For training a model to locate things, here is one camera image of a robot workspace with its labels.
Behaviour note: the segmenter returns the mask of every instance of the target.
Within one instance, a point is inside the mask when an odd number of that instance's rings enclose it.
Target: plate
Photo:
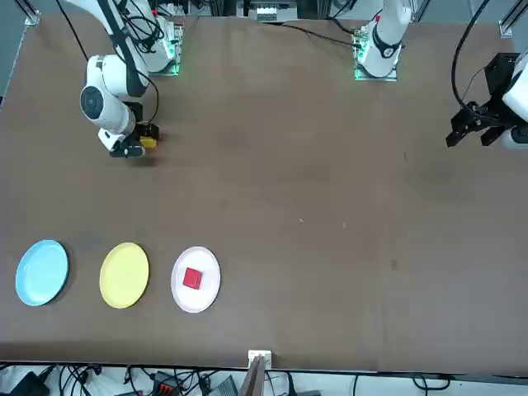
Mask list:
[[[187,268],[202,273],[198,290],[183,285]],[[171,289],[176,304],[184,311],[196,314],[208,309],[220,289],[220,267],[215,255],[206,247],[194,246],[185,250],[172,268]]]
[[[149,260],[135,243],[114,247],[105,258],[99,275],[102,298],[112,308],[127,308],[141,297],[149,281]]]
[[[24,304],[36,307],[49,303],[68,278],[68,255],[62,245],[43,240],[31,246],[18,264],[16,293]]]

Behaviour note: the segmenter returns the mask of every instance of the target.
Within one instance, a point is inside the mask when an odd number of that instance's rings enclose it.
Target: blue plate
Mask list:
[[[60,243],[44,240],[24,254],[16,269],[16,293],[36,307],[50,302],[68,278],[68,256]]]

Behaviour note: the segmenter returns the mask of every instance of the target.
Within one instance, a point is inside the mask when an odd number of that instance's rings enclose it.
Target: yellow block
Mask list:
[[[141,145],[143,147],[145,147],[147,150],[152,150],[156,147],[156,145],[158,144],[158,142],[156,142],[156,140],[152,139],[152,138],[148,138],[146,136],[142,136],[141,138],[139,138],[139,141],[141,142]]]

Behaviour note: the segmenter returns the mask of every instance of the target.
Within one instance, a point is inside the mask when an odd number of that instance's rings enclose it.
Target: floor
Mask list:
[[[10,392],[20,381],[24,375],[33,371],[36,374],[42,372],[46,366],[13,366],[9,367],[0,372],[0,392]],[[146,371],[149,373],[155,373],[155,369],[147,368]],[[168,374],[172,374],[172,370],[165,370]],[[62,379],[63,383],[68,377],[67,371],[64,373]],[[270,381],[265,381],[264,384],[264,395],[267,396],[278,396],[288,391],[288,380],[286,374],[282,372],[270,372],[270,379],[273,383],[273,389],[270,386]],[[145,375],[141,370],[134,369],[132,371],[133,381],[135,388],[140,391],[143,390],[144,394],[148,394],[152,390],[152,381]],[[230,375],[233,376],[233,381],[237,389],[240,389],[242,385],[245,372],[243,371],[220,371],[210,377],[211,388],[214,388],[222,381],[226,380]],[[125,377],[125,368],[120,367],[103,367],[102,372],[98,376],[90,376],[87,382],[87,389],[93,396],[110,396],[112,394],[119,395],[132,391],[130,383],[123,384]],[[332,396],[345,396],[353,395],[353,384],[354,375],[335,375],[335,374],[307,374],[307,373],[294,373],[292,375],[295,390],[300,392],[308,392],[317,390],[321,395],[332,395]],[[46,380],[46,385],[50,388],[51,396],[59,395],[59,368],[55,368],[49,374]],[[445,382],[439,380],[428,380],[427,384],[430,387],[442,386]],[[72,392],[73,381],[70,381],[66,392],[68,394]],[[194,389],[189,393],[189,396],[201,395],[199,388]],[[391,396],[421,396],[424,392],[418,389],[412,382],[411,379],[404,378],[380,378],[380,377],[368,377],[360,376],[356,384],[356,395],[384,395],[390,394]],[[449,388],[435,392],[437,396],[492,396],[501,394],[502,396],[526,396],[528,394],[528,387],[523,385],[514,384],[489,384],[479,382],[468,382],[468,381],[453,381]]]

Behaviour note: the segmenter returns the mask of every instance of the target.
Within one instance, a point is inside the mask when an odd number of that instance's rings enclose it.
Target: white plate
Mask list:
[[[202,273],[198,290],[183,285],[187,268]],[[215,255],[205,247],[189,247],[176,260],[171,275],[172,297],[186,312],[196,314],[208,309],[220,289],[220,267]]]

